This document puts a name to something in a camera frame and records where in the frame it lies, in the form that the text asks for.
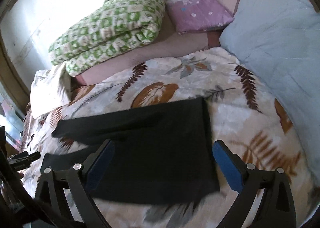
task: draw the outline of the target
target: purple pillow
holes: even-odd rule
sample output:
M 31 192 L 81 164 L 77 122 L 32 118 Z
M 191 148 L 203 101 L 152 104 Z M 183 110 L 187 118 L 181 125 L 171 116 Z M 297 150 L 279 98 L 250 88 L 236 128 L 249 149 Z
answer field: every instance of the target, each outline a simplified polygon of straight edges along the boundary
M 223 29 L 233 21 L 217 0 L 167 0 L 166 5 L 179 34 Z

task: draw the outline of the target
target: leaf print blanket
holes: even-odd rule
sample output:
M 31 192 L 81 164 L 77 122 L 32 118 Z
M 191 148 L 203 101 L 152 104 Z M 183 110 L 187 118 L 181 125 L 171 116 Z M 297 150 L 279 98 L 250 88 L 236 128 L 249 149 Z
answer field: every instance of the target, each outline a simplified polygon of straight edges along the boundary
M 66 62 L 70 76 L 154 41 L 161 28 L 164 0 L 107 0 L 70 27 L 49 48 L 53 65 Z
M 246 163 L 263 170 L 282 167 L 290 179 L 301 225 L 316 209 L 319 193 L 313 186 L 297 134 L 280 103 L 250 71 L 226 50 L 212 48 L 182 58 L 156 58 L 117 73 L 105 81 L 74 91 L 72 102 L 38 119 L 26 121 L 25 146 L 40 151 L 41 159 L 24 170 L 24 186 L 34 196 L 45 153 L 65 154 L 83 144 L 51 136 L 61 119 L 99 115 L 130 108 L 202 96 L 211 118 L 212 142 L 223 140 Z M 220 192 L 189 205 L 133 205 L 95 200 L 114 228 L 216 227 L 230 209 L 237 192 L 218 169 Z M 71 194 L 67 200 L 80 216 Z M 243 227 L 252 222 L 262 193 L 258 193 Z

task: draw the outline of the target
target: silver screw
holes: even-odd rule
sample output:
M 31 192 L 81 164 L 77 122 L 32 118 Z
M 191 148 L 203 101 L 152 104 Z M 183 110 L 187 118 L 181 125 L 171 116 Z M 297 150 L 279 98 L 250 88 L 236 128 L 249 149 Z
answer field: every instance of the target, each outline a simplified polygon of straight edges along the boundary
M 45 173 L 45 174 L 49 174 L 50 172 L 51 172 L 51 169 L 50 169 L 50 168 L 44 169 L 44 173 Z
M 283 173 L 284 173 L 283 168 L 277 168 L 277 171 L 278 171 L 280 174 L 283 174 Z
M 81 168 L 82 168 L 82 165 L 80 163 L 76 163 L 73 165 L 73 169 L 75 169 L 75 170 L 79 170 Z
M 247 164 L 247 168 L 250 169 L 250 170 L 254 170 L 256 168 L 256 166 L 252 163 L 248 163 Z

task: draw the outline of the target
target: folded green and white quilt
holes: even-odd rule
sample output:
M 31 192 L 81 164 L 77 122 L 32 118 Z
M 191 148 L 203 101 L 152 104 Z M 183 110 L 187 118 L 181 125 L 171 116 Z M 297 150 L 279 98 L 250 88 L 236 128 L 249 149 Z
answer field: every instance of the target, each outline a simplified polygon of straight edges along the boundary
M 106 0 L 101 8 L 70 27 L 49 48 L 53 65 L 66 62 L 70 76 L 158 36 L 164 0 Z

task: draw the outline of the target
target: black pants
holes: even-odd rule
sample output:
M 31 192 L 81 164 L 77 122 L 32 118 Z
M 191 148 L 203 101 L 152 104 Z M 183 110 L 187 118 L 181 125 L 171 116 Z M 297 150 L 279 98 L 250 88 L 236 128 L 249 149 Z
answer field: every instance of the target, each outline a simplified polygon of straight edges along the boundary
M 202 98 L 59 121 L 53 137 L 89 145 L 46 154 L 41 172 L 82 163 L 105 139 L 115 154 L 92 197 L 138 204 L 201 200 L 219 190 L 211 149 L 210 118 Z

